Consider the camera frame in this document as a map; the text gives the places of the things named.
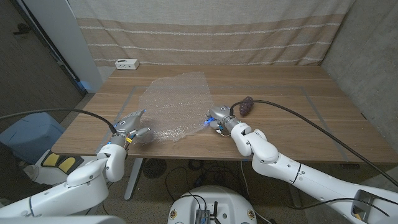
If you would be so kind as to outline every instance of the table leg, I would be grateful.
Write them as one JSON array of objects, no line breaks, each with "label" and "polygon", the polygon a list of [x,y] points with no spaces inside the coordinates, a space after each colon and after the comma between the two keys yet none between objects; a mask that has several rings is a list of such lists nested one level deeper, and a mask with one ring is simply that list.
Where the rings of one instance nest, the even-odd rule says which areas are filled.
[{"label": "table leg", "polygon": [[290,192],[290,196],[292,197],[294,207],[296,207],[296,208],[302,207],[303,203],[300,198],[300,190],[291,184],[288,184],[288,185],[289,185],[289,192]]},{"label": "table leg", "polygon": [[132,165],[132,170],[130,173],[130,179],[126,187],[126,193],[124,193],[124,199],[129,200],[131,199],[132,192],[136,188],[139,174],[141,173],[141,167],[144,162],[143,158],[135,158],[134,164]]}]

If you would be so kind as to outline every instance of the blue light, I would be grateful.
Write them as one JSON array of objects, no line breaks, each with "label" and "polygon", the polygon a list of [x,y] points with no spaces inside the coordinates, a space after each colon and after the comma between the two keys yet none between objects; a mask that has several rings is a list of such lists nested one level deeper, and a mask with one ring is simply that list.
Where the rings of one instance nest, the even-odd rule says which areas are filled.
[{"label": "blue light", "polygon": [[205,121],[205,125],[210,124],[210,122],[214,121],[214,118],[209,118]]}]

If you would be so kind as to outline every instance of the wooden table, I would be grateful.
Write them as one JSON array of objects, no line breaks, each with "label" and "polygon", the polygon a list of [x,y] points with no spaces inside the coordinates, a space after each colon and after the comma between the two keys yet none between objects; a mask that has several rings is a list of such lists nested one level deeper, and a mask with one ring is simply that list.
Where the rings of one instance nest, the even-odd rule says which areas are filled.
[{"label": "wooden table", "polygon": [[[85,110],[116,122],[139,109],[139,97],[152,81],[186,72],[205,73],[215,105],[232,105],[246,96],[272,101],[304,115],[372,162],[398,162],[398,154],[321,67],[141,65],[137,70],[116,70]],[[237,117],[263,131],[281,153],[297,161],[359,161],[323,133],[278,108],[255,104],[249,116]],[[93,156],[108,141],[109,134],[102,121],[79,114],[52,150],[57,154]],[[211,128],[177,142],[131,144],[128,154],[140,158],[247,159],[231,138]]]}]

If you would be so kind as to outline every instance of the white device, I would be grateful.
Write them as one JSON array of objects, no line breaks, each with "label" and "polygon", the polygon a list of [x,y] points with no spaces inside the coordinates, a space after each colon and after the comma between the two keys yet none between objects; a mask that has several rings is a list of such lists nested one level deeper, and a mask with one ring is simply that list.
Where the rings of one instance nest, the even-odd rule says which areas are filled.
[{"label": "white device", "polygon": [[253,206],[242,195],[231,189],[207,185],[190,190],[190,193],[203,197],[206,204],[197,197],[201,206],[199,210],[199,205],[193,196],[188,196],[189,193],[183,194],[170,208],[168,224],[213,222],[257,224]]},{"label": "white device", "polygon": [[117,69],[135,70],[139,66],[137,59],[118,59],[115,63]]}]

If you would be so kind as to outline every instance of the striped curtain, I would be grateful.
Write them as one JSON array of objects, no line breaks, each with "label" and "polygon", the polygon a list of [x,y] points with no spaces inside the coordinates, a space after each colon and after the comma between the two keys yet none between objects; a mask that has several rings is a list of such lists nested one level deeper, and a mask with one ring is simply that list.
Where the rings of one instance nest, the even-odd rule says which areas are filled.
[{"label": "striped curtain", "polygon": [[353,0],[69,0],[97,66],[318,65]]}]

